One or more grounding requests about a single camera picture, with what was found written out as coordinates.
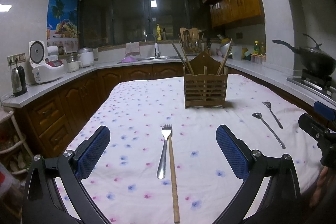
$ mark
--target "blue gripper pad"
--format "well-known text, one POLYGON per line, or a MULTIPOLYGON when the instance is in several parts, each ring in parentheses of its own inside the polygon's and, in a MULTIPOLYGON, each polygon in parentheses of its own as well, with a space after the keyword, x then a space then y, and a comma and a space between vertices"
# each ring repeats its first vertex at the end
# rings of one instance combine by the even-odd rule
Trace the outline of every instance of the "blue gripper pad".
POLYGON ((216 140, 236 177, 245 181, 253 164, 251 150, 226 125, 217 128, 216 140))
POLYGON ((89 177, 109 142, 110 130, 105 126, 100 126, 88 140, 83 141, 75 150, 73 168, 75 176, 79 180, 89 177))
POLYGON ((336 119, 335 110, 326 106, 325 104, 322 104, 319 101, 315 102, 314 111, 322 115, 329 121, 334 121, 336 119))

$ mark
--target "white tablecloth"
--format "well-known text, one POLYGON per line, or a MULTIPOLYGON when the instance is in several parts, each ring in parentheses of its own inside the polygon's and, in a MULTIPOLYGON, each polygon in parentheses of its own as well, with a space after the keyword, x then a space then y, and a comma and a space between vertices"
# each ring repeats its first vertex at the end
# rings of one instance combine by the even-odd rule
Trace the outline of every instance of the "white tablecloth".
MULTIPOLYGON (((302 109, 241 75, 228 76, 226 100, 230 107, 225 109, 185 109, 182 77, 130 81, 113 89, 68 147, 75 150, 100 125, 110 129, 108 147, 82 183, 112 223, 174 223, 169 155, 166 177, 156 177, 163 145, 161 127, 167 123, 173 125, 181 223, 212 223, 242 183, 216 142, 216 129, 221 124, 226 124, 251 150, 258 149, 271 157, 290 154, 301 192, 313 183, 322 155, 316 141, 298 127, 302 109), (283 130, 263 101, 272 103, 283 130), (285 143, 285 150, 262 121, 251 116, 253 112, 263 114, 285 143)), ((247 216, 257 210, 267 187, 265 180, 247 216)), ((76 216, 60 179, 56 182, 69 213, 76 216)))

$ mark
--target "black wok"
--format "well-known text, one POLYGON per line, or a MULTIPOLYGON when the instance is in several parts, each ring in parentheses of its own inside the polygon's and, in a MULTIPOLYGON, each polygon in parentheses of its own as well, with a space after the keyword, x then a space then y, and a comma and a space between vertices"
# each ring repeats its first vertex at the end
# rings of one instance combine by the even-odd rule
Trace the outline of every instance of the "black wok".
MULTIPOLYGON (((316 41, 308 34, 304 33, 303 35, 311 38, 316 43, 316 41)), ((316 47, 297 48, 282 40, 273 40, 273 42, 276 44, 284 45, 290 48, 292 52, 299 54, 301 63, 306 67, 309 72, 316 76, 328 76, 332 74, 336 68, 336 60, 320 49, 320 46, 322 44, 316 43, 316 47)))

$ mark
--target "fruit poster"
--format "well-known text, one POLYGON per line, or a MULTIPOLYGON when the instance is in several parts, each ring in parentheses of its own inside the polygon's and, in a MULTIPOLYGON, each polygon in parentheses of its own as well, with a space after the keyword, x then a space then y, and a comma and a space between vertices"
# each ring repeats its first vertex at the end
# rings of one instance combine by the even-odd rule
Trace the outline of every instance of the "fruit poster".
POLYGON ((63 46, 66 53, 78 50, 78 0, 49 0, 47 45, 63 46))

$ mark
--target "white countertop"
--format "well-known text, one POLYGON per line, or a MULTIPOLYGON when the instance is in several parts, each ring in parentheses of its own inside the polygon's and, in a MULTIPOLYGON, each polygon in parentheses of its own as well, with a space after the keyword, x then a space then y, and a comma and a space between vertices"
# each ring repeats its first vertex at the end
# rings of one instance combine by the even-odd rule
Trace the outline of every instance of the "white countertop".
MULTIPOLYGON (((220 56, 212 56, 212 58, 214 58, 215 60, 219 62, 222 61, 222 57, 220 56)), ((61 85, 64 85, 78 77, 81 77, 83 75, 86 75, 98 69, 134 66, 134 65, 145 65, 145 64, 175 63, 175 62, 180 62, 180 60, 179 59, 145 60, 145 61, 138 61, 138 62, 132 62, 132 63, 123 63, 123 64, 118 64, 118 62, 119 61, 95 64, 88 68, 83 68, 75 72, 66 73, 64 77, 54 82, 28 86, 27 93, 20 95, 18 97, 8 98, 8 95, 7 95, 7 98, 6 98, 6 96, 2 96, 1 97, 2 105, 14 107, 14 108, 21 108, 29 104, 33 100, 41 97, 42 95, 60 87, 61 85)), ((226 62, 226 66, 234 68, 242 72, 245 72, 249 75, 252 75, 261 80, 264 80, 265 82, 275 85, 279 87, 280 89, 285 90, 289 92, 290 94, 296 96, 297 98, 303 100, 304 102, 308 103, 311 106, 313 106, 316 101, 320 101, 327 106, 335 108, 335 106, 331 105, 328 101, 312 93, 311 91, 306 90, 298 85, 295 85, 287 81, 287 77, 289 77, 289 75, 286 75, 280 71, 267 68, 261 64, 251 63, 250 61, 246 61, 246 60, 237 61, 237 60, 228 59, 226 62)))

